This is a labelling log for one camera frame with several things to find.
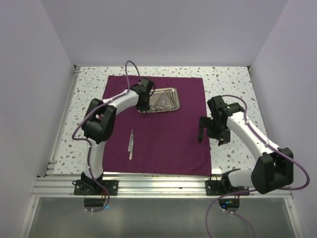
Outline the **maroon surgical cloth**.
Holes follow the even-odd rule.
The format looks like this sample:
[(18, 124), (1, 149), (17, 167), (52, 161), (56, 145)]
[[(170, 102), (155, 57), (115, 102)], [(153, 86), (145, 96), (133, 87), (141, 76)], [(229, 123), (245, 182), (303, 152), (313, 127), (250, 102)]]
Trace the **maroon surgical cloth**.
[[(208, 176), (211, 152), (208, 138), (198, 141), (199, 118), (207, 114), (201, 78), (152, 77), (156, 87), (176, 88), (180, 109), (141, 114), (134, 107), (116, 116), (105, 144), (103, 170), (121, 173)], [(133, 157), (128, 144), (133, 129)]]

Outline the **large silver tweezers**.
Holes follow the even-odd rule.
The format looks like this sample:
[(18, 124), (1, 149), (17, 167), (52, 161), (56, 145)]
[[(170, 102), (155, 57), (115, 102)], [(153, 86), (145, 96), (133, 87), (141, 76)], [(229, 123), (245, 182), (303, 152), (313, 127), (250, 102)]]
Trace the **large silver tweezers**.
[(132, 160), (132, 157), (133, 157), (133, 143), (134, 143), (134, 138), (132, 141), (131, 151), (129, 152), (129, 160)]

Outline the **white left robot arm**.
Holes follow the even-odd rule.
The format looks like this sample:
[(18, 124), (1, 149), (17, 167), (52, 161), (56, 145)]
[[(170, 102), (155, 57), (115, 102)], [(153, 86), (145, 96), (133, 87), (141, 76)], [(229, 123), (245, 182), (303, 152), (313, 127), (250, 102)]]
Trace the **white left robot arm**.
[(150, 97), (154, 93), (155, 83), (141, 78), (135, 85), (128, 85), (123, 92), (108, 99), (93, 99), (83, 122), (84, 139), (89, 143), (87, 169), (81, 174), (81, 181), (87, 191), (96, 195), (106, 192), (103, 185), (103, 150), (111, 137), (116, 116), (124, 110), (135, 107), (146, 111), (150, 108)]

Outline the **steel instrument tray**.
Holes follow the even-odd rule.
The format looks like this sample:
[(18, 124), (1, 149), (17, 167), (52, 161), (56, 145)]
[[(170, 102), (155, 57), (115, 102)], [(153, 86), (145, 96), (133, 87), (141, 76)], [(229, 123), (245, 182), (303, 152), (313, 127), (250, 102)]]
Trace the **steel instrument tray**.
[(172, 112), (180, 109), (180, 101), (176, 88), (159, 88), (152, 89), (150, 91), (151, 97), (149, 106), (150, 108), (145, 110), (138, 110), (141, 114), (153, 114), (153, 113), (164, 113)]

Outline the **small silver tweezers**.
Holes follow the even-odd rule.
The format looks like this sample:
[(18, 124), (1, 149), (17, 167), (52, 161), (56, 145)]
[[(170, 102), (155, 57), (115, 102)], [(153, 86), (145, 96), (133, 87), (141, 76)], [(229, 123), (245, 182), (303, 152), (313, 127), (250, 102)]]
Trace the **small silver tweezers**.
[(131, 130), (131, 134), (130, 134), (130, 138), (129, 138), (128, 152), (131, 151), (132, 141), (133, 141), (133, 129)]

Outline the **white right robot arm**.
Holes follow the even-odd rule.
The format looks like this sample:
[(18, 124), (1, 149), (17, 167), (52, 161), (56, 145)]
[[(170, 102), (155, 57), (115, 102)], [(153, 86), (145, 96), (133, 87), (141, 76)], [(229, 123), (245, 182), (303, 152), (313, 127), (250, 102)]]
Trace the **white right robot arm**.
[(255, 159), (250, 170), (240, 168), (224, 172), (221, 178), (210, 180), (207, 186), (220, 190), (223, 194), (233, 194), (255, 188), (261, 194), (269, 193), (291, 185), (294, 180), (293, 153), (289, 148), (281, 148), (268, 139), (247, 117), (247, 107), (239, 103), (227, 104), (223, 96), (215, 96), (207, 105), (211, 117), (199, 118), (198, 141), (206, 135), (227, 144), (234, 132), (249, 149)]

